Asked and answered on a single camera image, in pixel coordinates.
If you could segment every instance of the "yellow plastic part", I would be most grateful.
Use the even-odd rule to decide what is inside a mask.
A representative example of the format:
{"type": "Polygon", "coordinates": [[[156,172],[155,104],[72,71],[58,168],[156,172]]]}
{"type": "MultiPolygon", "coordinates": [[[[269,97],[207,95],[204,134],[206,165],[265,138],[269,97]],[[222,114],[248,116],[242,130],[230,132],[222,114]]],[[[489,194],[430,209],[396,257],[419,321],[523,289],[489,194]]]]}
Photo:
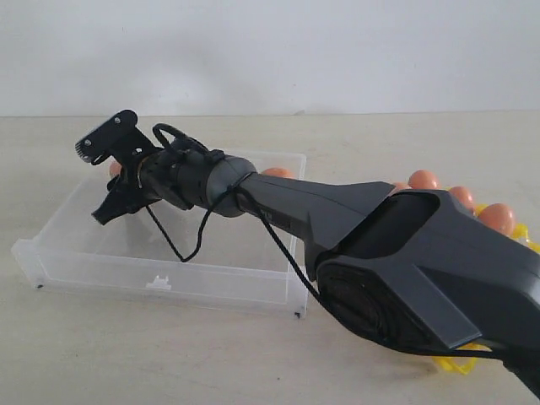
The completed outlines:
{"type": "MultiPolygon", "coordinates": [[[[474,214],[479,215],[488,205],[486,204],[479,204],[474,208],[474,214]]],[[[514,229],[514,232],[510,236],[511,239],[517,240],[524,244],[525,246],[528,246],[529,248],[533,249],[536,253],[540,254],[540,244],[533,242],[529,237],[529,229],[524,224],[517,224],[516,228],[514,229]]],[[[461,347],[460,349],[468,349],[468,350],[488,350],[488,348],[476,344],[476,343],[469,343],[465,346],[461,347]]],[[[459,373],[462,375],[469,374],[474,366],[476,365],[478,359],[477,358],[470,358],[470,359],[461,359],[461,358],[455,358],[455,357],[434,357],[433,361],[438,364],[444,371],[448,372],[454,372],[459,373]],[[465,360],[464,364],[458,364],[458,360],[465,360]]]]}

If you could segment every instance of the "transparent plastic tray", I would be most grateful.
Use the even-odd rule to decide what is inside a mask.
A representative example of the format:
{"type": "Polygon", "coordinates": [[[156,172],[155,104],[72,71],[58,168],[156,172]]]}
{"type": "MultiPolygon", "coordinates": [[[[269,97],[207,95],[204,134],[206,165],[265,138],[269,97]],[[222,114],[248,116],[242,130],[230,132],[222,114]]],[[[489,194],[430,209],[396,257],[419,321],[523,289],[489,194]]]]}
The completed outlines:
{"type": "MultiPolygon", "coordinates": [[[[259,171],[279,166],[304,177],[302,154],[226,152],[259,171]]],[[[258,219],[211,215],[199,255],[181,263],[145,210],[106,226],[94,220],[108,180],[108,165],[94,168],[34,239],[15,243],[12,253],[35,288],[305,316],[307,291],[258,219]]],[[[180,252],[190,253],[204,211],[166,202],[153,209],[180,252]]],[[[294,255],[296,238],[276,231],[294,255]]]]}

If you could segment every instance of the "beige table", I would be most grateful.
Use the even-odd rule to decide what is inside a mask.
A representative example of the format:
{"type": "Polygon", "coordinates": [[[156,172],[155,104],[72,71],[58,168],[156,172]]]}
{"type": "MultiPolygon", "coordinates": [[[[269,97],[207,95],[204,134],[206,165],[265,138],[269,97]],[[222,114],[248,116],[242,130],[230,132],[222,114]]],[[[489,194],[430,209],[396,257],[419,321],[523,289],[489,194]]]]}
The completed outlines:
{"type": "MultiPolygon", "coordinates": [[[[92,170],[73,143],[102,120],[0,119],[1,404],[537,403],[497,362],[447,374],[355,337],[312,300],[295,321],[33,290],[9,248],[92,170]]],[[[158,121],[212,147],[305,153],[309,180],[428,168],[482,202],[511,203],[540,240],[540,113],[150,117],[141,128],[158,121]]]]}

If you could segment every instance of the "robotic arm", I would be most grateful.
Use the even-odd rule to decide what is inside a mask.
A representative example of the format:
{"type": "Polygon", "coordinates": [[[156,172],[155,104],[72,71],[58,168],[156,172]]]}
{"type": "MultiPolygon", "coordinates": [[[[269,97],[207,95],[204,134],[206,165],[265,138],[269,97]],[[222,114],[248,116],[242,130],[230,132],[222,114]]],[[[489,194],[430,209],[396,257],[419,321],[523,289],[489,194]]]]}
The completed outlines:
{"type": "Polygon", "coordinates": [[[257,216],[274,240],[271,225],[304,241],[317,289],[288,259],[350,332],[409,354],[499,359],[540,398],[540,256],[486,227],[450,193],[390,195],[385,182],[260,175],[251,162],[165,124],[154,127],[162,144],[155,147],[136,125],[134,112],[121,111],[76,145],[86,162],[113,156],[122,166],[93,213],[101,224],[159,200],[257,216]],[[489,351],[459,349],[466,343],[489,351]]]}

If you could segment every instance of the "white wall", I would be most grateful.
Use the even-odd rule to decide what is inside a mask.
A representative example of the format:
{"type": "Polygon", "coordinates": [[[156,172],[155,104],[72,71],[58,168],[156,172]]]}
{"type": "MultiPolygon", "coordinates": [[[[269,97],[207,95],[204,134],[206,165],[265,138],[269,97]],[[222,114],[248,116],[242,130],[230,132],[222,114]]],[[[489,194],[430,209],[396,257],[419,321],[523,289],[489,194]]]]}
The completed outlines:
{"type": "Polygon", "coordinates": [[[0,0],[0,115],[540,109],[538,0],[0,0]]]}

